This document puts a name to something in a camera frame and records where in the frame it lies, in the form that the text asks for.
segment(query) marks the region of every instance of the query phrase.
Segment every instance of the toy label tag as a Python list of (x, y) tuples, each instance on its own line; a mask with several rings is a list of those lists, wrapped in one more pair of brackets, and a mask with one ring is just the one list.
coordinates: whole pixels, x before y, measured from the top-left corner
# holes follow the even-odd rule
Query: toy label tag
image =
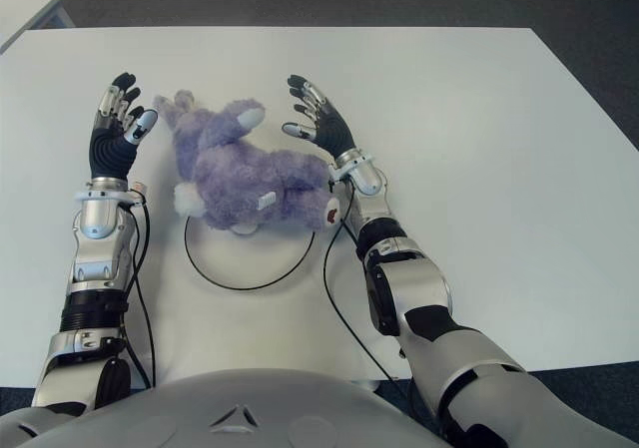
[(276, 193), (269, 192), (258, 199), (258, 210), (261, 211), (268, 206), (272, 206), (276, 202)]

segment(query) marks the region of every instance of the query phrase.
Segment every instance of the plush bunny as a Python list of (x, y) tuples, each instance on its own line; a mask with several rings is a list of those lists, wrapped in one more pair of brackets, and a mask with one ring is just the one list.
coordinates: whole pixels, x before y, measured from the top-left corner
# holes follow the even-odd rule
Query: plush bunny
[(190, 91), (154, 106), (173, 131), (178, 170), (175, 208), (209, 226), (250, 233), (259, 224), (295, 220), (313, 230), (338, 220), (339, 203), (325, 189), (326, 162), (293, 151), (267, 153), (242, 139), (265, 117), (255, 100), (229, 103), (221, 112), (197, 109)]

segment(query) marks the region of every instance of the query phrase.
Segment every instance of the white plush foot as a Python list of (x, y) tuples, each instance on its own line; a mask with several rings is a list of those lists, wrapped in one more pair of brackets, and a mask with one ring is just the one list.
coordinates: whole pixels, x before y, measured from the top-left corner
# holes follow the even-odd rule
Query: white plush foot
[(238, 235), (250, 235), (257, 229), (257, 224), (235, 224), (231, 227), (231, 231)]
[(201, 217), (207, 207), (198, 193), (198, 187), (190, 182), (177, 184), (175, 188), (174, 206), (182, 217)]
[(326, 210), (323, 213), (323, 222), (325, 226), (333, 226), (339, 221), (339, 200), (333, 197), (326, 204)]
[(265, 110), (259, 107), (248, 109), (238, 115), (238, 122), (245, 129), (252, 129), (264, 120)]

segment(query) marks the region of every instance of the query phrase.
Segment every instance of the circular cable loop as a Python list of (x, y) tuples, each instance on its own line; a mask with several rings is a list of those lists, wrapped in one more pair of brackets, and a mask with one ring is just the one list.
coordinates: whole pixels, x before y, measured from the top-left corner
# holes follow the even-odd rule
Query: circular cable loop
[(276, 283), (278, 283), (279, 281), (284, 280), (287, 276), (289, 276), (291, 273), (293, 273), (301, 264), (302, 262), (307, 258), (307, 255), (309, 254), (309, 252), (311, 251), (311, 247), (313, 246), (313, 242), (316, 239), (316, 233), (313, 232), (311, 235), (311, 239), (309, 240), (309, 244), (307, 245), (307, 249), (304, 251), (304, 253), (302, 254), (302, 256), (300, 257), (300, 259), (295, 263), (295, 265), (293, 265), (286, 273), (284, 273), (283, 275), (280, 275), (278, 278), (276, 278), (275, 280), (269, 281), (267, 283), (262, 283), (260, 285), (253, 285), (253, 286), (246, 286), (246, 287), (241, 287), (241, 286), (231, 286), (231, 285), (226, 285), (224, 283), (221, 283), (219, 281), (216, 281), (214, 279), (212, 279), (211, 277), (209, 277), (208, 275), (206, 275), (196, 264), (196, 262), (193, 260), (193, 256), (191, 255), (191, 252), (189, 251), (189, 242), (188, 242), (188, 233), (189, 233), (189, 222), (191, 221), (190, 217), (187, 217), (187, 221), (184, 224), (184, 248), (185, 251), (187, 252), (187, 257), (189, 258), (189, 262), (191, 263), (191, 265), (193, 266), (193, 268), (196, 270), (197, 273), (200, 274), (200, 276), (206, 280), (208, 283), (212, 283), (213, 285), (216, 285), (220, 288), (224, 288), (226, 290), (233, 290), (233, 291), (252, 291), (252, 290), (258, 290), (260, 288), (266, 288), (267, 286), (271, 286), (271, 285), (275, 285)]

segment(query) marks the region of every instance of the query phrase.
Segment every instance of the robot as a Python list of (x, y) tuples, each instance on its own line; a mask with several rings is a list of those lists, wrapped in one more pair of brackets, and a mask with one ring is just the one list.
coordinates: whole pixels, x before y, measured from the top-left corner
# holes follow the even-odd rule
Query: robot
[(480, 331), (455, 323), (445, 278), (393, 216), (372, 157), (299, 76), (289, 78), (290, 92), (313, 124), (286, 123), (283, 131), (334, 158), (331, 176), (351, 193), (344, 218), (372, 323), (397, 340), (441, 438), (357, 385), (292, 370), (210, 373), (130, 395), (130, 369), (119, 355), (138, 270), (131, 207), (145, 200), (129, 190), (127, 174), (157, 120), (143, 108), (127, 114), (140, 92), (134, 83), (130, 74), (116, 78), (98, 109), (60, 331), (32, 406), (0, 418), (0, 446), (638, 446), (574, 412)]

